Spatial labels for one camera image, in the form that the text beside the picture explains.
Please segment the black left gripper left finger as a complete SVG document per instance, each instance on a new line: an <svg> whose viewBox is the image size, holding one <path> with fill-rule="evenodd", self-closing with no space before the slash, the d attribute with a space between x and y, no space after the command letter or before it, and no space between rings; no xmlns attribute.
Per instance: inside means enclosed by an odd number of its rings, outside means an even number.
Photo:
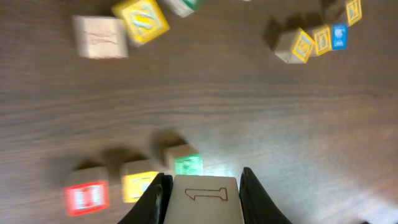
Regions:
<svg viewBox="0 0 398 224"><path fill-rule="evenodd" d="M173 177L159 173L118 224L163 224L173 188Z"/></svg>

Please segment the red A block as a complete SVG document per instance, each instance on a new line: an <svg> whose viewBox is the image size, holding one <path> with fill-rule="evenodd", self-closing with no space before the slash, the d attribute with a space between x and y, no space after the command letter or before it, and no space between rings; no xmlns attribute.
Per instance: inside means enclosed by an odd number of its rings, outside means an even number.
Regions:
<svg viewBox="0 0 398 224"><path fill-rule="evenodd" d="M243 224L234 177L176 175L165 224Z"/></svg>

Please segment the red I block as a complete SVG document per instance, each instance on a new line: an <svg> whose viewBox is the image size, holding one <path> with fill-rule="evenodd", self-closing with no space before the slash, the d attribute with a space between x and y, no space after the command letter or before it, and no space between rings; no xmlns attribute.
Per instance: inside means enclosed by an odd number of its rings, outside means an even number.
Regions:
<svg viewBox="0 0 398 224"><path fill-rule="evenodd" d="M79 217L109 207L108 175L104 167L74 170L63 190L66 214Z"/></svg>

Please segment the green R block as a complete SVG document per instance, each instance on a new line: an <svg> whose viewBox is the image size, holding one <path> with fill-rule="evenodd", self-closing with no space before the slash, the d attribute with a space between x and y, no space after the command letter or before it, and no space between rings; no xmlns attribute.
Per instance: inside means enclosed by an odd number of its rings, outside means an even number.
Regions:
<svg viewBox="0 0 398 224"><path fill-rule="evenodd" d="M203 156L189 144L168 147L165 165L173 175L203 175Z"/></svg>

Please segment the yellow C block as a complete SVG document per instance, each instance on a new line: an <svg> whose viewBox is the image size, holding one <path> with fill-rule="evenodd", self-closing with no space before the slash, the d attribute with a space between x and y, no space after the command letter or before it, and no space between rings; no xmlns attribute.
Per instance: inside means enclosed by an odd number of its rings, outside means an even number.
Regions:
<svg viewBox="0 0 398 224"><path fill-rule="evenodd" d="M125 162L121 166L124 203L136 203L159 173L155 161L146 159Z"/></svg>

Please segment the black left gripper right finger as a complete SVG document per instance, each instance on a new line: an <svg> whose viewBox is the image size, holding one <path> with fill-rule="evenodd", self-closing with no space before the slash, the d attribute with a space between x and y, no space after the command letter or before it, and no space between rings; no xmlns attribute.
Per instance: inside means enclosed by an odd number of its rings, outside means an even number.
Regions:
<svg viewBox="0 0 398 224"><path fill-rule="evenodd" d="M249 167L241 174L239 198L245 224L292 224Z"/></svg>

